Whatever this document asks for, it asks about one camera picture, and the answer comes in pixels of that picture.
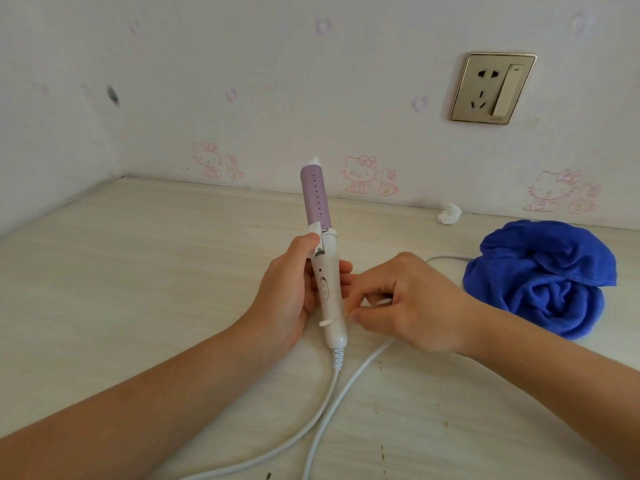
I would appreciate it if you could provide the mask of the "person's left hand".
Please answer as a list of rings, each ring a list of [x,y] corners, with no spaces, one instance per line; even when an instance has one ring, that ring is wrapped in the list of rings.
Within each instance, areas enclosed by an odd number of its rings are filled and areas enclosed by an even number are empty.
[[[280,265],[283,254],[271,261],[251,306],[234,325],[237,342],[265,360],[287,355],[320,307],[310,260],[303,275],[288,275]]]

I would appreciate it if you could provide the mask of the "person's right hand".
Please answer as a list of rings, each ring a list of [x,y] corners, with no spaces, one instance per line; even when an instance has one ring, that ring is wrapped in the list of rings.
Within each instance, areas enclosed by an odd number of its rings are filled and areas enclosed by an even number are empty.
[[[473,301],[459,286],[415,254],[402,252],[357,275],[345,309],[401,308],[405,339],[426,353],[463,353],[465,319]]]

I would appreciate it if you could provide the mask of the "purple and white curling iron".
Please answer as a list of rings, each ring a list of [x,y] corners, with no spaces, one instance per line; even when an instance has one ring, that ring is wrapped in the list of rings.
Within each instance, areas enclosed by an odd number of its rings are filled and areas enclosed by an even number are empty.
[[[319,326],[324,330],[326,344],[332,352],[333,366],[340,370],[348,334],[343,318],[337,233],[332,228],[323,169],[318,158],[302,167],[300,179],[308,232],[319,236],[319,244],[310,258],[321,309]]]

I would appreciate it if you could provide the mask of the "person's left forearm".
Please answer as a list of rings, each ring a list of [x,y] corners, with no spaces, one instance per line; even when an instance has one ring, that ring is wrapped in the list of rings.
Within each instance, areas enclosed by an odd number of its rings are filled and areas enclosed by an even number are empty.
[[[246,313],[114,387],[0,438],[0,480],[140,480],[299,340],[307,319]]]

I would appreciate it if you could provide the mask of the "person's right forearm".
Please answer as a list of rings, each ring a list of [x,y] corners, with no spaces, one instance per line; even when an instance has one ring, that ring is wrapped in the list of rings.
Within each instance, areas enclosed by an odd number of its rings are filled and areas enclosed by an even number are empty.
[[[530,395],[640,480],[640,371],[474,298],[462,354]]]

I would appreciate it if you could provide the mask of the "blue towel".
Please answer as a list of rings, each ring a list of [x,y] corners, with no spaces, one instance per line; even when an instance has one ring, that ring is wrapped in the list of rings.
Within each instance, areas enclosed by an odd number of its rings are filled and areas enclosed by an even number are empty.
[[[592,332],[605,309],[602,289],[618,281],[613,252],[590,231],[558,221],[510,222],[479,249],[464,290],[567,340]]]

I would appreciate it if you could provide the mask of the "gold wall socket with switch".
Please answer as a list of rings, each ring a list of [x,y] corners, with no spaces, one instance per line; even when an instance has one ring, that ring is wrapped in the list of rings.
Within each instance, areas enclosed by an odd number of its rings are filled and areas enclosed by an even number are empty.
[[[508,125],[537,58],[526,53],[469,53],[449,119]]]

